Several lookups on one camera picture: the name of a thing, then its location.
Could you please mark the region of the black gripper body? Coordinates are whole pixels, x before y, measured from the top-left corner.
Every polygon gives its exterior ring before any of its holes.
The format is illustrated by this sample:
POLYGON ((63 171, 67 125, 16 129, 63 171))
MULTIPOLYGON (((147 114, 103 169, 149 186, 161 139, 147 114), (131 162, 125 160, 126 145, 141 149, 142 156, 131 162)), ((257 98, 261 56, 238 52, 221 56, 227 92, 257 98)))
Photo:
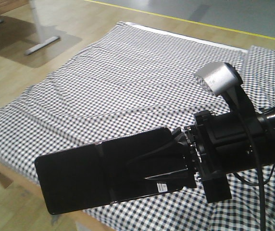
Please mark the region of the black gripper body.
POLYGON ((256 139, 261 128, 249 126, 239 114, 213 115, 204 110, 194 114, 195 123, 187 127, 192 158, 199 172, 209 203, 232 198, 227 174, 252 168, 261 169, 256 139))

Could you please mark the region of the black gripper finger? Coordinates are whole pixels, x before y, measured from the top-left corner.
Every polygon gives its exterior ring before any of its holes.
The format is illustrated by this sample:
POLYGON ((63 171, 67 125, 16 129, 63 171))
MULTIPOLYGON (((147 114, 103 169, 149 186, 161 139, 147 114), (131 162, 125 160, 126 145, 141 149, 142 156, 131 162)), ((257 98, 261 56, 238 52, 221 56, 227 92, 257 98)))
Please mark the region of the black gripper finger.
POLYGON ((126 167, 134 179, 165 182, 180 188, 197 187, 187 140, 181 128, 144 131, 128 137, 127 145, 132 154, 126 167))

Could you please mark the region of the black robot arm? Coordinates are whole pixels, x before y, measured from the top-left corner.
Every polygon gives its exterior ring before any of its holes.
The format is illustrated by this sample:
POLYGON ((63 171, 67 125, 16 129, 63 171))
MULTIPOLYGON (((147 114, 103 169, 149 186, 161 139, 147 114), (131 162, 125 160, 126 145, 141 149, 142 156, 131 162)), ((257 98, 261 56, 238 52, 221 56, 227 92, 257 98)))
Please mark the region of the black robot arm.
POLYGON ((208 203, 231 199, 227 174, 275 164, 275 107, 244 117, 237 112, 194 114, 195 123, 129 160, 138 180, 162 183, 164 192, 195 188, 199 174, 208 203))

